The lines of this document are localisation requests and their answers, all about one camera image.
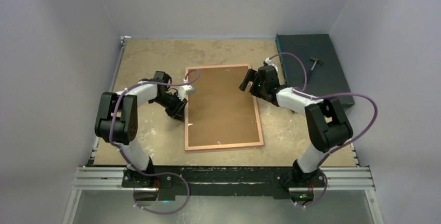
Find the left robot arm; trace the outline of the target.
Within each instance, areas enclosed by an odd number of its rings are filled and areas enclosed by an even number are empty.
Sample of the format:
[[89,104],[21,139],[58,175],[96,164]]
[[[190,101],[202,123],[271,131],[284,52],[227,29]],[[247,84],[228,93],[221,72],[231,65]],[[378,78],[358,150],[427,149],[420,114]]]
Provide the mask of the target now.
[[174,84],[167,73],[156,71],[153,78],[142,79],[122,91],[101,95],[95,135],[119,151],[127,168],[136,171],[135,181],[142,187],[154,183],[155,172],[151,158],[137,140],[138,107],[156,103],[164,108],[168,117],[184,121],[187,96],[194,92],[188,78],[181,84]]

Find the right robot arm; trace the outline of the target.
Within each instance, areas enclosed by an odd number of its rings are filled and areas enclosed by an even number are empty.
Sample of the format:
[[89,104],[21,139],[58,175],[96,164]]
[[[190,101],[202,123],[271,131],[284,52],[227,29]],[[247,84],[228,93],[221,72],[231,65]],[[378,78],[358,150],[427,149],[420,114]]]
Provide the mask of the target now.
[[298,186],[310,182],[329,152],[353,136],[352,126],[339,99],[320,99],[281,85],[276,68],[271,65],[248,69],[239,86],[241,91],[247,88],[252,96],[306,118],[310,145],[292,166],[292,179]]

